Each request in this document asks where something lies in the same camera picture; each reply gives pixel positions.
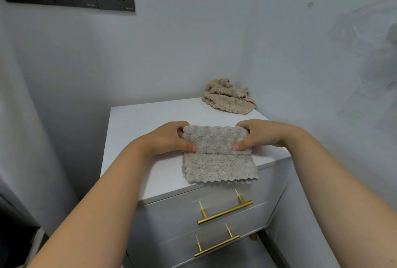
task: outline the forearm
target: forearm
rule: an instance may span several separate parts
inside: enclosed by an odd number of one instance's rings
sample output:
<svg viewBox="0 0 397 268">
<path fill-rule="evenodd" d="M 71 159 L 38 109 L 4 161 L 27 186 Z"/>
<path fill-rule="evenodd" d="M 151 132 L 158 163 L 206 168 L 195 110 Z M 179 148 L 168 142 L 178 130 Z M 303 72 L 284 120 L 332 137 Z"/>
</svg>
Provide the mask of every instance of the forearm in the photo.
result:
<svg viewBox="0 0 397 268">
<path fill-rule="evenodd" d="M 307 132 L 286 146 L 341 267 L 397 267 L 397 214 Z"/>
<path fill-rule="evenodd" d="M 150 158 L 137 142 L 127 145 L 29 268 L 120 268 Z"/>
</svg>

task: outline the gold drawer handle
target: gold drawer handle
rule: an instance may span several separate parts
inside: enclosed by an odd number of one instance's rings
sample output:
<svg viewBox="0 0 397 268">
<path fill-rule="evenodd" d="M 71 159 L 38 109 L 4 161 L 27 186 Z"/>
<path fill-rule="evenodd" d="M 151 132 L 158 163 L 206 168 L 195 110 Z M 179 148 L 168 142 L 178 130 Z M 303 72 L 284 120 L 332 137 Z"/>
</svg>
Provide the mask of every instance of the gold drawer handle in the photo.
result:
<svg viewBox="0 0 397 268">
<path fill-rule="evenodd" d="M 227 210 L 222 210 L 221 212 L 216 213 L 216 214 L 213 214 L 213 215 L 210 215 L 210 216 L 207 214 L 207 211 L 205 210 L 205 208 L 203 208 L 203 209 L 201 210 L 203 219 L 197 220 L 197 224 L 198 224 L 198 225 L 203 224 L 203 223 L 208 222 L 208 221 L 211 221 L 211 220 L 213 220 L 213 219 L 215 219 L 215 218 L 218 218 L 218 217 L 221 217 L 221 216 L 230 214 L 231 212 L 234 212 L 234 211 L 236 211 L 236 210 L 239 210 L 239 209 L 241 209 L 241 208 L 243 208 L 243 207 L 246 207 L 246 206 L 249 206 L 249 205 L 253 205 L 253 204 L 254 204 L 254 201 L 252 201 L 252 200 L 250 200 L 250 201 L 244 201 L 244 198 L 243 198 L 243 196 L 241 196 L 241 195 L 238 195 L 237 198 L 239 199 L 239 201 L 241 202 L 241 204 L 236 205 L 236 206 L 233 206 L 233 207 L 231 207 L 231 208 L 228 208 Z"/>
<path fill-rule="evenodd" d="M 225 244 L 227 244 L 227 243 L 229 243 L 231 241 L 234 241 L 234 240 L 237 240 L 238 238 L 240 238 L 240 235 L 233 236 L 233 234 L 231 233 L 230 230 L 227 230 L 227 231 L 229 233 L 230 239 L 227 239 L 226 241 L 223 241 L 223 242 L 221 242 L 219 244 L 216 244 L 216 245 L 214 245 L 214 246 L 212 246 L 210 248 L 207 248 L 205 250 L 202 249 L 202 246 L 201 246 L 200 242 L 197 242 L 197 246 L 198 246 L 198 249 L 200 250 L 200 252 L 195 254 L 195 258 L 198 257 L 198 256 L 201 256 L 201 255 L 203 255 L 203 254 L 205 254 L 205 253 L 207 253 L 207 252 L 209 252 L 211 250 L 214 250 L 214 249 L 216 249 L 218 247 L 221 247 L 222 245 L 225 245 Z"/>
</svg>

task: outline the left hand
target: left hand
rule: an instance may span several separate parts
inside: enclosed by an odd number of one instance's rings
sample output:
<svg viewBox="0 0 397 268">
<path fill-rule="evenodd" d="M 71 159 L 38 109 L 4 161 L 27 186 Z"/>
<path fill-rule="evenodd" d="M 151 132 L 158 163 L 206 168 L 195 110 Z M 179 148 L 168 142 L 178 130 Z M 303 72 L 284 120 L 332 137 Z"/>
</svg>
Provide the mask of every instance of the left hand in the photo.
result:
<svg viewBox="0 0 397 268">
<path fill-rule="evenodd" d="M 185 152 L 197 152 L 199 147 L 191 142 L 181 139 L 178 130 L 190 125 L 186 121 L 168 122 L 156 130 L 136 139 L 136 142 L 144 148 L 144 151 L 153 156 L 174 150 Z"/>
</svg>

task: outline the folded towel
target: folded towel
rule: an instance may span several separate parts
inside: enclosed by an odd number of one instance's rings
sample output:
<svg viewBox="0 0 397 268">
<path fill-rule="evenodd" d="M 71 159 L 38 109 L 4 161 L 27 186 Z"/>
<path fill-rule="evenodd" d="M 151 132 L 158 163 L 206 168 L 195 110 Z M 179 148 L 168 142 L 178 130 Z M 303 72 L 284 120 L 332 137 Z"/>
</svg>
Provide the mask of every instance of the folded towel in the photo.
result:
<svg viewBox="0 0 397 268">
<path fill-rule="evenodd" d="M 251 150 L 231 148 L 247 135 L 248 131 L 242 127 L 184 127 L 183 138 L 198 145 L 199 151 L 183 155 L 183 175 L 190 183 L 258 179 Z"/>
<path fill-rule="evenodd" d="M 208 82 L 201 99 L 216 109 L 237 114 L 248 114 L 256 108 L 248 89 L 238 89 L 226 78 Z"/>
</svg>

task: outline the white nightstand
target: white nightstand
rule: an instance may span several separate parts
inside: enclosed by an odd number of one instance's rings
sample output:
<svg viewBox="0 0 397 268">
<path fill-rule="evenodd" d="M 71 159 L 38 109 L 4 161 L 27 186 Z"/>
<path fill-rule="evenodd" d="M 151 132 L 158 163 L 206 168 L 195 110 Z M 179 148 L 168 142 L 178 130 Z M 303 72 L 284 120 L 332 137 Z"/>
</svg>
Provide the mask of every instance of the white nightstand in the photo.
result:
<svg viewBox="0 0 397 268">
<path fill-rule="evenodd" d="M 266 118 L 256 110 L 238 115 L 216 110 L 201 98 L 113 107 L 110 112 L 101 175 L 121 150 L 135 138 L 168 121 L 191 125 L 235 126 L 241 120 Z M 252 157 L 259 180 L 251 184 L 189 184 L 182 175 L 182 154 L 158 156 L 143 178 L 138 208 L 127 247 L 135 267 L 171 268 L 194 259 L 199 252 L 219 243 L 225 246 L 240 237 L 266 227 L 293 168 L 284 148 L 257 147 Z M 201 209 L 213 215 L 241 204 L 249 205 L 198 225 Z"/>
</svg>

